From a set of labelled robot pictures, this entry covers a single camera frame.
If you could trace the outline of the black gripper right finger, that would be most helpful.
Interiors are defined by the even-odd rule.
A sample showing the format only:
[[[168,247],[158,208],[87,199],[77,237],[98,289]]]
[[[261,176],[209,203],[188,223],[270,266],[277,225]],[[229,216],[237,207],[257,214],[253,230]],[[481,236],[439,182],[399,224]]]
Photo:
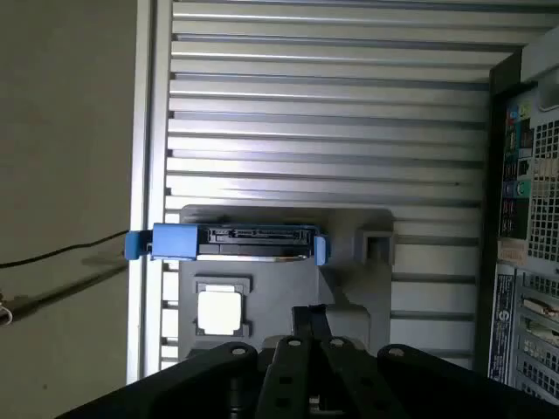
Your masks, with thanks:
[[[325,306],[310,309],[314,337],[349,418],[556,418],[558,407],[413,347],[372,356],[330,330]]]

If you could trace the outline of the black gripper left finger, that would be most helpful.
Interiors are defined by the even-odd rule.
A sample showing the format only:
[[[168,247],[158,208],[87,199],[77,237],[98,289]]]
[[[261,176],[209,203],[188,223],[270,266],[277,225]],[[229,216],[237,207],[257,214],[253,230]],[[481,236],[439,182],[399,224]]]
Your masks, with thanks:
[[[66,418],[305,418],[311,306],[292,310],[292,334],[257,350],[226,342],[72,409]]]

